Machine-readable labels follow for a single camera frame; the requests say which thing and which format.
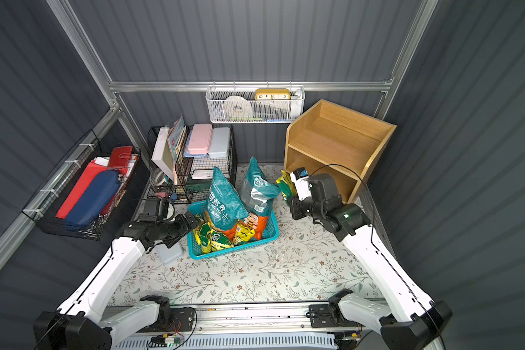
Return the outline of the yellow green bag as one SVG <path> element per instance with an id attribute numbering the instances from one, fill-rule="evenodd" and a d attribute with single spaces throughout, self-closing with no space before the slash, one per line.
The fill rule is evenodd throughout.
<path id="1" fill-rule="evenodd" d="M 240 246 L 249 243 L 255 237 L 255 230 L 238 222 L 236 233 L 233 237 L 233 245 Z"/>
<path id="2" fill-rule="evenodd" d="M 289 201 L 297 195 L 297 190 L 291 180 L 290 174 L 286 171 L 281 170 L 281 176 L 277 179 L 276 183 L 285 201 Z"/>
<path id="3" fill-rule="evenodd" d="M 210 230 L 208 238 L 213 252 L 233 248 L 233 242 L 221 232 Z"/>
<path id="4" fill-rule="evenodd" d="M 197 227 L 193 230 L 193 235 L 195 237 L 195 242 L 201 248 L 203 254 L 208 254 L 211 252 L 211 228 L 208 223 L 203 224 L 202 226 Z"/>

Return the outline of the teal plastic basket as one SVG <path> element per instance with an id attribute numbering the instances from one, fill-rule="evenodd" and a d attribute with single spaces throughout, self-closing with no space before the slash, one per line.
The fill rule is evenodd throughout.
<path id="1" fill-rule="evenodd" d="M 207 206 L 212 207 L 214 209 L 214 204 L 215 202 L 212 200 L 195 202 L 189 205 L 188 211 L 195 215 L 204 214 L 207 211 Z M 221 211 L 221 217 L 224 218 L 224 216 L 227 216 L 228 219 L 234 217 L 235 214 L 242 214 L 245 211 L 245 208 L 240 200 L 232 201 L 231 206 L 224 206 L 223 204 L 220 204 L 218 206 L 218 209 Z M 217 250 L 215 252 L 209 253 L 202 252 L 201 245 L 197 243 L 197 240 L 195 239 L 195 234 L 191 231 L 187 235 L 189 255 L 194 260 L 201 260 L 204 258 L 215 258 L 220 255 L 235 253 L 243 249 L 249 249 L 263 244 L 271 243 L 277 240 L 279 237 L 279 227 L 276 219 L 277 218 L 274 212 L 271 211 L 270 217 L 268 218 L 265 226 L 265 230 L 262 232 L 261 240 L 254 240 L 239 246 L 234 246 L 231 248 Z"/>

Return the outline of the teal fertilizer bag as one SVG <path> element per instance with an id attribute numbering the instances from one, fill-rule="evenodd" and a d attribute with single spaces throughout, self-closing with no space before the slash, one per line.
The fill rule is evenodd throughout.
<path id="1" fill-rule="evenodd" d="M 205 208 L 205 217 L 211 228 L 233 240 L 238 222 L 247 216 L 248 211 L 236 189 L 223 172 L 214 167 Z"/>
<path id="2" fill-rule="evenodd" d="M 280 194 L 280 189 L 266 179 L 255 157 L 251 157 L 239 195 L 247 210 L 243 223 L 254 230 L 254 237 L 258 241 L 263 238 L 262 233 L 273 211 L 274 199 Z"/>

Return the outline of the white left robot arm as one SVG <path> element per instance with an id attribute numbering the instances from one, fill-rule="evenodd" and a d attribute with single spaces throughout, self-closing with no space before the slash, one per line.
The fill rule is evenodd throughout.
<path id="1" fill-rule="evenodd" d="M 118 230 L 97 266 L 55 311 L 38 316 L 35 349 L 113 349 L 140 330 L 165 330 L 173 323 L 169 299 L 155 295 L 103 318 L 111 295 L 143 255 L 157 246 L 171 248 L 202 225 L 191 211 L 169 214 L 165 200 L 153 200 L 150 208 L 152 213 L 144 212 Z"/>

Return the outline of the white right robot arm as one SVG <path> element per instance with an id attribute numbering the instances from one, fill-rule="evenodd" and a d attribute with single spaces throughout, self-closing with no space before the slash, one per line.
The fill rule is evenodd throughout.
<path id="1" fill-rule="evenodd" d="M 377 235 L 375 218 L 357 204 L 344 203 L 329 174 L 299 168 L 290 174 L 290 181 L 287 204 L 293 220 L 309 217 L 332 233 L 363 265 L 386 300 L 381 305 L 343 289 L 329 298 L 326 311 L 310 310 L 310 318 L 338 326 L 363 325 L 390 349 L 444 349 L 442 332 L 452 310 L 409 277 Z"/>

